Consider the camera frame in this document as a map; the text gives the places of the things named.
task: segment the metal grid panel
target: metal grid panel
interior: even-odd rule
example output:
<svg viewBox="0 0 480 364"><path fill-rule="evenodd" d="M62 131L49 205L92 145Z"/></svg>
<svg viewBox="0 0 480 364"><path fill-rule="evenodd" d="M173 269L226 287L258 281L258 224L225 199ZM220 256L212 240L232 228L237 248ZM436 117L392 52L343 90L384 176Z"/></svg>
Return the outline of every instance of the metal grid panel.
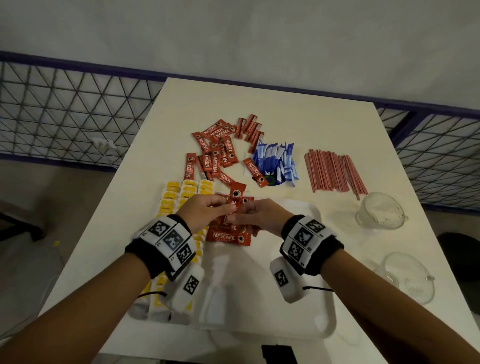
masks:
<svg viewBox="0 0 480 364"><path fill-rule="evenodd" d="M0 153L118 166L162 86L0 62ZM94 137L117 149L100 155Z"/></svg>
<svg viewBox="0 0 480 364"><path fill-rule="evenodd" d="M420 202L480 210L480 120L429 115L396 150Z"/></svg>
<svg viewBox="0 0 480 364"><path fill-rule="evenodd" d="M377 112L387 132L390 132L390 130L395 128L408 113L408 111L386 108L378 108Z"/></svg>

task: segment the black cable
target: black cable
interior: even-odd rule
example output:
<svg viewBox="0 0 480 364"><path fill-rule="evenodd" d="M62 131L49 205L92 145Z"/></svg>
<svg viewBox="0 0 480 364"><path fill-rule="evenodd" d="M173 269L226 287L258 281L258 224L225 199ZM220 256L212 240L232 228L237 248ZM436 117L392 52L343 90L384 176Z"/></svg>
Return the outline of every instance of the black cable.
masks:
<svg viewBox="0 0 480 364"><path fill-rule="evenodd" d="M149 294L159 294L159 295L164 296L164 297L167 296L167 294L165 292L162 292L162 291L151 291L151 292L147 292L147 293L142 293L137 298L148 296Z"/></svg>
<svg viewBox="0 0 480 364"><path fill-rule="evenodd" d="M310 290L310 289L313 289L313 290L321 290L321 291L329 291L329 292L333 292L333 290L331 290L330 288L322 288L322 287L313 287L313 286L305 286L303 287L304 290Z"/></svg>

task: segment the gray floor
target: gray floor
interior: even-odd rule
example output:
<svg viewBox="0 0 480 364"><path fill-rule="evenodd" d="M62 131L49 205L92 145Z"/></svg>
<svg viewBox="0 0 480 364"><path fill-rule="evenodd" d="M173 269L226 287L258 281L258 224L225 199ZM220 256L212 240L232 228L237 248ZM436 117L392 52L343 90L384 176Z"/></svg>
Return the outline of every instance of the gray floor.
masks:
<svg viewBox="0 0 480 364"><path fill-rule="evenodd" d="M0 200L35 212L48 232L41 242L32 243L23 234L0 244L1 338L35 318L45 290L60 274L114 174L7 160L0 160L0 170ZM427 212L427 217L437 235L453 231L480 240L479 217L442 212ZM39 273L41 279L32 284L31 277ZM24 287L29 288L26 296ZM115 355L94 360L96 364L157 362Z"/></svg>

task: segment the glass cup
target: glass cup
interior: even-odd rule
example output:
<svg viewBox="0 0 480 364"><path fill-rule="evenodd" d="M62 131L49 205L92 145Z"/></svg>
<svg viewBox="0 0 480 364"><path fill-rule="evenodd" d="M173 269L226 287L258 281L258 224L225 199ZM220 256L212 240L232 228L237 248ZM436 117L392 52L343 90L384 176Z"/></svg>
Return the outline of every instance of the glass cup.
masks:
<svg viewBox="0 0 480 364"><path fill-rule="evenodd" d="M375 273L421 305L430 302L435 295L435 278L410 254L388 254L375 269Z"/></svg>
<svg viewBox="0 0 480 364"><path fill-rule="evenodd" d="M403 226L408 217L395 199L382 192L372 192L362 200L355 219L365 229L395 230Z"/></svg>

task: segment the white table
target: white table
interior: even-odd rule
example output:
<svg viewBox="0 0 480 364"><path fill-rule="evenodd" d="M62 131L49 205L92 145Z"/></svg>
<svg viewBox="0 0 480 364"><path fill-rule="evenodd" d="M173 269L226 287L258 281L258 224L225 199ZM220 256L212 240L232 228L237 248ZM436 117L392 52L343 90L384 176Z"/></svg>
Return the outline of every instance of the white table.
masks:
<svg viewBox="0 0 480 364"><path fill-rule="evenodd" d="M199 152L190 133L220 118L235 122L250 113L258 115L263 124L265 141L295 143L294 159L301 180L296 188L260 189L244 175L240 164L226 173L248 182L247 192L257 198L312 202L323 221L338 232L346 250L369 267L392 251L417 257L435 276L435 298L426 308L480 350L479 330L373 104L179 79L165 83L42 312L123 253L130 234L155 213L160 185L181 180L185 153ZM247 144L235 140L235 146L242 157ZM352 193L313 194L303 160L309 148L350 155L367 189L393 196L409 221L396 231L363 230L354 220L359 202ZM220 335L141 322L126 315L101 352L205 363L264 363L261 344L284 344L293 347L300 364L384 363L336 297L335 306L337 327L325 340Z"/></svg>

